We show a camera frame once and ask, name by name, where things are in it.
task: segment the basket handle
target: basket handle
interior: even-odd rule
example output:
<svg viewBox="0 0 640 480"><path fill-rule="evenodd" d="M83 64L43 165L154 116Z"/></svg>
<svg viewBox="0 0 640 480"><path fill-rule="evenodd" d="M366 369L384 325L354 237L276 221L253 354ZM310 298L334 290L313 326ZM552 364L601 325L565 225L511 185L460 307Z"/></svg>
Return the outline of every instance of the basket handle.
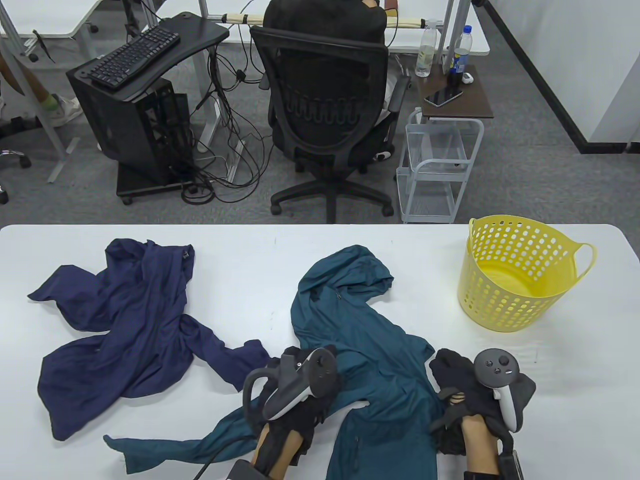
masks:
<svg viewBox="0 0 640 480"><path fill-rule="evenodd" d="M575 254L578 253L578 250L580 250L583 246L588 246L588 247L591 248L591 263L589 264L589 266L580 275L578 275L578 278L575 279L574 285L577 285L578 282L580 282L584 278L584 276L589 273L589 270L591 270L593 268L593 266L595 265L596 260L598 259L598 249L595 247L595 245L593 245L591 243L579 243L578 245L579 245L579 247L577 248L577 250L573 254L573 258L575 258Z"/></svg>
<svg viewBox="0 0 640 480"><path fill-rule="evenodd" d="M469 248L473 251L474 249L474 222L475 218L469 220Z"/></svg>

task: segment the keyboard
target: keyboard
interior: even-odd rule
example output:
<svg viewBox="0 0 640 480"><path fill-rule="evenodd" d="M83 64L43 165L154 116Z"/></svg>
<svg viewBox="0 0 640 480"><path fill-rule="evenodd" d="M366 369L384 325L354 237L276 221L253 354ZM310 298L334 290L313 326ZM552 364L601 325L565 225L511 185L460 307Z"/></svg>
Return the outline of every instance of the keyboard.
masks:
<svg viewBox="0 0 640 480"><path fill-rule="evenodd" d="M153 27L102 57L88 73L95 83L117 90L133 80L147 65L180 42L180 35Z"/></svg>

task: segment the computer tower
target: computer tower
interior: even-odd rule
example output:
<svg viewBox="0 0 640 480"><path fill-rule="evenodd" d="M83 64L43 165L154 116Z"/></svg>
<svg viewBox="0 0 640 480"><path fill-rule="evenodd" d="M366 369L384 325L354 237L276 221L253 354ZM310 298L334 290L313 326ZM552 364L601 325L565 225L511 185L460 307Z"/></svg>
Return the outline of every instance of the computer tower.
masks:
<svg viewBox="0 0 640 480"><path fill-rule="evenodd" d="M67 77L106 156L158 185L175 182L193 164L186 95L174 93L169 80L121 101Z"/></svg>

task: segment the chair armrest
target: chair armrest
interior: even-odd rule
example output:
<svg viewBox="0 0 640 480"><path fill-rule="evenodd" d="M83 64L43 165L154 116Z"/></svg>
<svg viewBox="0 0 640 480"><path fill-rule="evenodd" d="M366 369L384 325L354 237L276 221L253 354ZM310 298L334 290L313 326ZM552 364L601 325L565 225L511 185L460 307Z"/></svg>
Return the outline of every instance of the chair armrest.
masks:
<svg viewBox="0 0 640 480"><path fill-rule="evenodd" d="M400 108L402 107L402 101L404 99L404 93L406 92L406 88L411 81L411 77L401 76L398 78L396 82L396 86L394 87L394 91L391 94L391 99L389 100L389 106L387 110L391 113L399 113Z"/></svg>
<svg viewBox="0 0 640 480"><path fill-rule="evenodd" d="M260 90L269 90L269 77L267 74L263 74L260 79L260 83L258 84L258 88Z"/></svg>

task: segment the water bottle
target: water bottle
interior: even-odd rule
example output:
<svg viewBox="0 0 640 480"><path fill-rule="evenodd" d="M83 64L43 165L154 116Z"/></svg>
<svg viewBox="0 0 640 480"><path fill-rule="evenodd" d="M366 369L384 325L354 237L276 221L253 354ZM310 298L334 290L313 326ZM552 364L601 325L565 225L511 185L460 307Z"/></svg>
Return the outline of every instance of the water bottle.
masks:
<svg viewBox="0 0 640 480"><path fill-rule="evenodd" d="M451 69L447 76L447 84L450 86L460 86L462 82L462 74L465 72L465 66L467 65L467 59L469 52L471 51L471 44L473 38L471 37L471 25L466 25L465 29L460 35L460 38L456 40L456 44L453 50L453 60L451 61Z"/></svg>
<svg viewBox="0 0 640 480"><path fill-rule="evenodd" d="M418 60L415 62L415 74L418 77L428 77L431 73L431 64L438 45L437 20L427 21L427 28L422 34Z"/></svg>

